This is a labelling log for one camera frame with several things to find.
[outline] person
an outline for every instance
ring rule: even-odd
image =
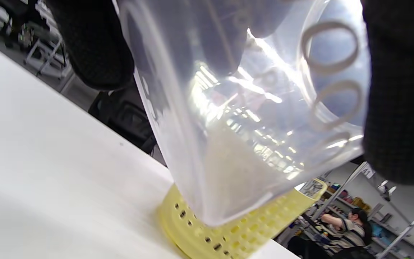
[[[288,243],[287,249],[303,259],[329,259],[334,254],[354,246],[368,246],[372,241],[372,228],[368,222],[367,213],[361,208],[353,209],[348,219],[340,219],[324,214],[321,220],[340,229],[340,237],[329,244],[314,243],[294,236]]]

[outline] person's arm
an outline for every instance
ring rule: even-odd
[[[348,230],[348,220],[336,218],[329,214],[322,215],[321,220],[325,223],[332,224],[335,228],[340,228],[343,231]]]

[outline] store shelf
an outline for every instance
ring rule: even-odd
[[[377,244],[378,246],[381,246],[383,249],[387,248],[387,245],[384,244],[380,239],[378,239],[377,237],[373,237],[372,241]],[[392,254],[394,257],[398,258],[398,259],[403,259],[405,258],[404,256],[401,256],[399,253],[395,252],[395,251],[389,251],[389,254]]]
[[[388,232],[390,232],[390,233],[392,233],[392,234],[394,234],[394,235],[396,235],[396,236],[399,236],[399,232],[397,232],[394,228],[392,228],[391,226],[388,226],[388,225],[386,225],[386,224],[384,224],[384,223],[381,223],[378,219],[376,219],[376,218],[371,218],[370,219],[371,221],[373,221],[374,223],[376,223],[376,224],[378,224],[379,226],[381,226],[383,229],[385,229],[385,230],[387,230]],[[404,241],[404,242],[406,242],[407,244],[409,244],[410,246],[413,246],[414,247],[414,243],[412,242],[412,241],[409,241],[407,238],[404,238],[404,239],[402,239],[402,241]]]
[[[347,219],[347,218],[346,218],[346,216],[344,216],[343,214],[339,213],[339,212],[338,212],[338,211],[336,211],[334,208],[330,208],[330,207],[328,207],[328,209],[329,209],[331,212],[335,213],[338,217],[343,218],[343,219]]]
[[[329,191],[325,191],[325,193],[326,194],[329,194],[329,195],[333,195],[333,193],[331,193],[331,192],[329,192]],[[355,206],[355,205],[352,205],[351,203],[349,203],[349,202],[347,202],[347,201],[345,201],[345,200],[343,200],[342,198],[340,198],[340,197],[336,197],[336,200],[338,200],[338,201],[340,201],[341,203],[343,203],[344,205],[346,205],[346,206],[348,206],[349,208],[356,208],[357,206]]]

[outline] yellow plastic basket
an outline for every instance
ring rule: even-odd
[[[327,186],[308,197],[293,189],[285,195],[217,228],[204,225],[173,185],[159,208],[164,231],[191,259],[244,259],[279,234],[320,199]]]

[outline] clear plastic container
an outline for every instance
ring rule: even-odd
[[[119,0],[167,166],[221,225],[362,153],[359,0]]]

